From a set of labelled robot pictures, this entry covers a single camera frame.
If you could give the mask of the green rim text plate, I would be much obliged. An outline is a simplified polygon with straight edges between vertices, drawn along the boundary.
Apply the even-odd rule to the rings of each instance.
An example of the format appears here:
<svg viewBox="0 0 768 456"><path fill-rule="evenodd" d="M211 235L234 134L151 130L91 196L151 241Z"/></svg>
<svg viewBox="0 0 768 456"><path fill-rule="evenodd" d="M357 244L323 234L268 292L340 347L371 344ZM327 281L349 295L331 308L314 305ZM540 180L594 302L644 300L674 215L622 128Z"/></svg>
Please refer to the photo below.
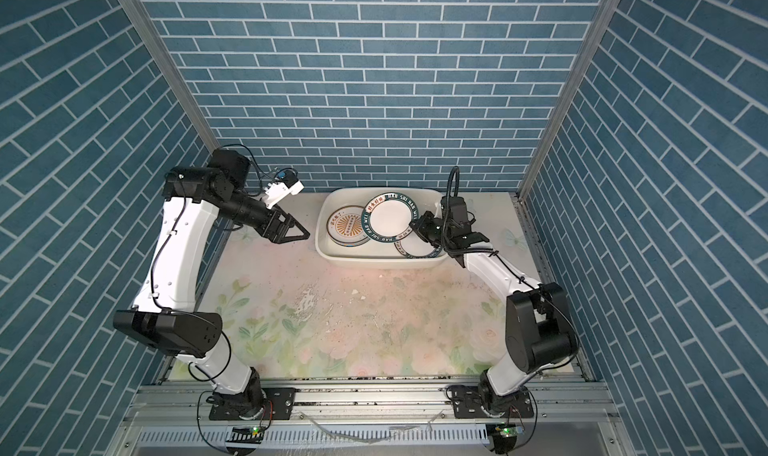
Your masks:
<svg viewBox="0 0 768 456"><path fill-rule="evenodd" d="M440 248L422 241L418 235L411 233L409 236L394 243L395 249L407 259L431 259L442 254Z"/></svg>
<svg viewBox="0 0 768 456"><path fill-rule="evenodd" d="M411 223L419 217L416 203L407 195L387 192L373 197L363 207L364 233L379 243L395 243L411 232Z"/></svg>

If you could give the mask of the orange sunburst plate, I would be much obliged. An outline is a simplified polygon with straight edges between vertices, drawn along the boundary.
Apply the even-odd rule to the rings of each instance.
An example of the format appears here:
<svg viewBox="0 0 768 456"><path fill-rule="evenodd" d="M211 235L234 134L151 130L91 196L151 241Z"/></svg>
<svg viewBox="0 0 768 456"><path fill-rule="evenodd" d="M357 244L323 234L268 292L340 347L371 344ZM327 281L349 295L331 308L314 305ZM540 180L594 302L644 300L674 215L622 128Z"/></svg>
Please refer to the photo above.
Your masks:
<svg viewBox="0 0 768 456"><path fill-rule="evenodd" d="M362 206L344 206L333 212L326 223L326 232L341 237L361 237L365 234L362 227Z"/></svg>
<svg viewBox="0 0 768 456"><path fill-rule="evenodd" d="M355 238L341 237L340 235L334 234L329 234L329 237L333 243L341 247L358 247L370 241L370 238L365 234L362 234L361 237Z"/></svg>

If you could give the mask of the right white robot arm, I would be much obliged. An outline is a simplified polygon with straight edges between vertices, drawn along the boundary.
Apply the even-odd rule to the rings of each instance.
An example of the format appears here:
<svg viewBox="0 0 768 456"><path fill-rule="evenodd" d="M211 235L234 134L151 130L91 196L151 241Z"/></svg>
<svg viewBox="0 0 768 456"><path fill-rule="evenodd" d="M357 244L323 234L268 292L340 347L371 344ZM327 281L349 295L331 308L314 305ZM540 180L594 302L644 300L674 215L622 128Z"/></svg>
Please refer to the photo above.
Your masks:
<svg viewBox="0 0 768 456"><path fill-rule="evenodd" d="M490 416L510 413L528 381L542 371L570 364L578 353L565 290L556 283L527 278L464 217L437 218L427 212L410 227L421 241L479 277L504 303L506 354L483 371L477 392Z"/></svg>

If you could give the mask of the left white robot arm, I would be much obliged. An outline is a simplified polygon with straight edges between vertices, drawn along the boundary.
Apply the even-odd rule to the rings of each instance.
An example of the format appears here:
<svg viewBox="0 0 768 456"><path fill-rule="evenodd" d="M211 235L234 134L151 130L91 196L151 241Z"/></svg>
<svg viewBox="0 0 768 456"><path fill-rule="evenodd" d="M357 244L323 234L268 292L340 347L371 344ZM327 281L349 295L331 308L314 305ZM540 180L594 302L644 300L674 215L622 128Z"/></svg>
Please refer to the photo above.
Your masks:
<svg viewBox="0 0 768 456"><path fill-rule="evenodd" d="M265 193L248 195L239 162L177 167L166 176L162 224L147 277L113 326L131 339L175 358L192 378L212 388L210 404L231 420L268 415L257 370L238 360L215 312L196 309L196 284L205 245L218 218L251 227L274 244L303 241L309 232L279 207L303 185L293 169L278 172Z"/></svg>

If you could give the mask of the white plastic bin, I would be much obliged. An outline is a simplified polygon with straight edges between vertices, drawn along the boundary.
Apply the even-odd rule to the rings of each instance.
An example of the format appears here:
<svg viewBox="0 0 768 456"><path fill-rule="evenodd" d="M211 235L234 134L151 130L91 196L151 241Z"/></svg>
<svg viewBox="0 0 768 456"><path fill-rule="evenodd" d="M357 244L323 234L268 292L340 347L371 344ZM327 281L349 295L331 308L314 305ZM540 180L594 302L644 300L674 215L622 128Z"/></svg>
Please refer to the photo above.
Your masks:
<svg viewBox="0 0 768 456"><path fill-rule="evenodd" d="M317 253L334 265L356 269L427 269L447 261L448 256L444 253L431 259L407 259L395 249L394 243L379 243L372 239L358 247L341 247L331 241L326 232L326 223L333 212L350 205L364 207L373 197L387 192L398 192L409 196L418 207L419 217L427 211L436 216L440 214L441 195L434 190L413 188L340 189L331 193L321 207L315 238Z"/></svg>

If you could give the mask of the left green circuit board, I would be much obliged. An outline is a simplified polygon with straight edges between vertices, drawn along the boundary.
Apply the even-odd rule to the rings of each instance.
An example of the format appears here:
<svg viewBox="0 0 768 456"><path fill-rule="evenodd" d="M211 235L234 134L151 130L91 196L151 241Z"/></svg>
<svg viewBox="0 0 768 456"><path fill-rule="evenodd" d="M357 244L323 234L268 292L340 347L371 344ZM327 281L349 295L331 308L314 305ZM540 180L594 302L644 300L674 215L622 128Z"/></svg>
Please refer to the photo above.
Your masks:
<svg viewBox="0 0 768 456"><path fill-rule="evenodd" d="M262 427L235 427L227 440L228 446L235 444L261 444L265 436Z"/></svg>

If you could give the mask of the green circuit board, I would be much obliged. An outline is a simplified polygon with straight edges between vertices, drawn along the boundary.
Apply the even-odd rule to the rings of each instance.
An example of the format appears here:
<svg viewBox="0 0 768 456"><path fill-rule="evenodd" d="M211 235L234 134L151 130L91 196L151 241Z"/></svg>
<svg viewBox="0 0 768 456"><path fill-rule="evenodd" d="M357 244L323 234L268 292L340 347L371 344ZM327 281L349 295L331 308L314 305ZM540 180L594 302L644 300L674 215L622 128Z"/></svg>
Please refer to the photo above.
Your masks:
<svg viewBox="0 0 768 456"><path fill-rule="evenodd" d="M515 445L524 430L516 425L501 424L488 425L488 434L495 444Z"/></svg>
<svg viewBox="0 0 768 456"><path fill-rule="evenodd" d="M262 427L235 427L227 440L228 446L235 444L261 444L265 436Z"/></svg>

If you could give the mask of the right green circuit board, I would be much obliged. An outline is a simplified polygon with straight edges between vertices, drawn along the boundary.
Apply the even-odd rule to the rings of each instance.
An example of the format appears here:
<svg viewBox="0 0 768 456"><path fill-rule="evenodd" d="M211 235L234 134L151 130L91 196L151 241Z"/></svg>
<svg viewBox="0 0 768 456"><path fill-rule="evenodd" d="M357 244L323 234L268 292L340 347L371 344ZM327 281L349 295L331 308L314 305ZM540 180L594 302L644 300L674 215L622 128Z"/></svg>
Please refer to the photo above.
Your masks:
<svg viewBox="0 0 768 456"><path fill-rule="evenodd" d="M501 424L488 425L488 434L495 444L515 445L524 430L516 425Z"/></svg>

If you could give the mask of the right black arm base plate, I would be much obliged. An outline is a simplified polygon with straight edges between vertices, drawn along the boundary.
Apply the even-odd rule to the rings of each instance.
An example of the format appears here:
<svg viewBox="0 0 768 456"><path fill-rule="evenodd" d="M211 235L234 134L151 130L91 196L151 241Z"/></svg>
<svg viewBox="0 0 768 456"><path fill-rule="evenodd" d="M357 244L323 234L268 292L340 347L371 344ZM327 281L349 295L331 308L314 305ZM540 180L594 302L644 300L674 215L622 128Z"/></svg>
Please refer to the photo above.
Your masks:
<svg viewBox="0 0 768 456"><path fill-rule="evenodd" d="M486 386L450 385L444 390L457 419L532 418L533 401L526 390L505 396Z"/></svg>

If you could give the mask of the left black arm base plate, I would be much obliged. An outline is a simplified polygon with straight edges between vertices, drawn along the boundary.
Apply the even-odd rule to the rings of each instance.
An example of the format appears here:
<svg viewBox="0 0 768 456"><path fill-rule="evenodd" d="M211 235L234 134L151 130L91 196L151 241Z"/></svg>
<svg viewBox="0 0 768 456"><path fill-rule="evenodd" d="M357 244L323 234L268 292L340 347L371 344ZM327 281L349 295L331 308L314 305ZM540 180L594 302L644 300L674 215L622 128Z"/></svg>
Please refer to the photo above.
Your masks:
<svg viewBox="0 0 768 456"><path fill-rule="evenodd" d="M212 421L288 420L296 391L292 388L247 390L235 395L213 393L205 401Z"/></svg>

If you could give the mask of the aluminium mounting rail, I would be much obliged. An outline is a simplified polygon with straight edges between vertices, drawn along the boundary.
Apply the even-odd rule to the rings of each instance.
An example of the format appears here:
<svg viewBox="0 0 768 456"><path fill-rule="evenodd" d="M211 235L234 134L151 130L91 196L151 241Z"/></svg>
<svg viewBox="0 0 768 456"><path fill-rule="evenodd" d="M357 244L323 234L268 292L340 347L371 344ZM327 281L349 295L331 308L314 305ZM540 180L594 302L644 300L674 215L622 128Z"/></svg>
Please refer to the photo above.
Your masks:
<svg viewBox="0 0 768 456"><path fill-rule="evenodd" d="M392 423L422 424L429 420L454 422L453 409L444 390L450 385L477 386L473 378L386 379L265 379L262 388L296 391L291 416L278 424L298 425L315 420L322 424ZM619 411L603 383L578 377L536 378L525 389L533 401L532 418L514 422L613 423ZM496 419L466 419L489 422Z"/></svg>

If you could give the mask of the left aluminium corner post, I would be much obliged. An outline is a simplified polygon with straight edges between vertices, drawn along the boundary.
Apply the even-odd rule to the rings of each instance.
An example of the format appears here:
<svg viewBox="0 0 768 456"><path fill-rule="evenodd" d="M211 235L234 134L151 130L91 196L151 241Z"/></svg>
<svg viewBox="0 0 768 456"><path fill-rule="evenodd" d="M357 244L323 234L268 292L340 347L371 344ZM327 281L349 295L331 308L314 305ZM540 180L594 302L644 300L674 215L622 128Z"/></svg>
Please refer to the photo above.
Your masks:
<svg viewBox="0 0 768 456"><path fill-rule="evenodd" d="M213 134L208 122L200 110L196 100L185 83L175 61L166 48L148 11L140 0L117 0L126 13L139 38L146 47L152 60L160 70L161 75L176 97L178 104L190 123L195 128L205 147L213 152L220 144Z"/></svg>

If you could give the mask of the aluminium corner post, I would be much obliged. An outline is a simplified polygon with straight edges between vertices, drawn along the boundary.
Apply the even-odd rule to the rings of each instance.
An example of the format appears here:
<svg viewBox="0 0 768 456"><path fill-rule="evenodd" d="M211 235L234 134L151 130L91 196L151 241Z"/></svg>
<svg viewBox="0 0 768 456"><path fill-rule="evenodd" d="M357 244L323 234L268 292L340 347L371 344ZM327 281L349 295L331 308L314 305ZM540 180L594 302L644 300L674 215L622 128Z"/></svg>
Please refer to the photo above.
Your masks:
<svg viewBox="0 0 768 456"><path fill-rule="evenodd" d="M161 75L176 97L178 104L190 123L195 128L205 147L213 152L220 144L213 134L208 122L200 110L196 100L185 83L175 61L166 48L148 11L140 0L117 0L126 13L139 38L146 47L152 60L160 70Z"/></svg>
<svg viewBox="0 0 768 456"><path fill-rule="evenodd" d="M542 132L542 137L533 153L532 160L517 192L517 197L520 201L524 201L533 190L537 175L543 167L549 150L557 139L558 131L562 127L563 121L598 50L608 25L617 10L619 2L620 0L601 0L598 5L595 18L585 34L568 79L563 85L555 108L551 113L546 128Z"/></svg>

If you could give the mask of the right aluminium corner post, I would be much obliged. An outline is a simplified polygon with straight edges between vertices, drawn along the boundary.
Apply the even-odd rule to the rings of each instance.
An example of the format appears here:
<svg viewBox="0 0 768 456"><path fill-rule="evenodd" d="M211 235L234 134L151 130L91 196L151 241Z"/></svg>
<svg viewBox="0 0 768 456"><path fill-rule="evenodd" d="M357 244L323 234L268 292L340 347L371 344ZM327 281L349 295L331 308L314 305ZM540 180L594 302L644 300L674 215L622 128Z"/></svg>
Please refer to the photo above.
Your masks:
<svg viewBox="0 0 768 456"><path fill-rule="evenodd" d="M619 2L620 0L601 0L598 5L595 18L585 34L568 79L563 85L555 108L551 113L546 128L542 132L542 137L533 153L532 160L517 192L517 197L520 201L524 201L533 190L537 175L543 167L549 150L557 139L558 131L562 127L563 121L598 50L608 25L617 10Z"/></svg>

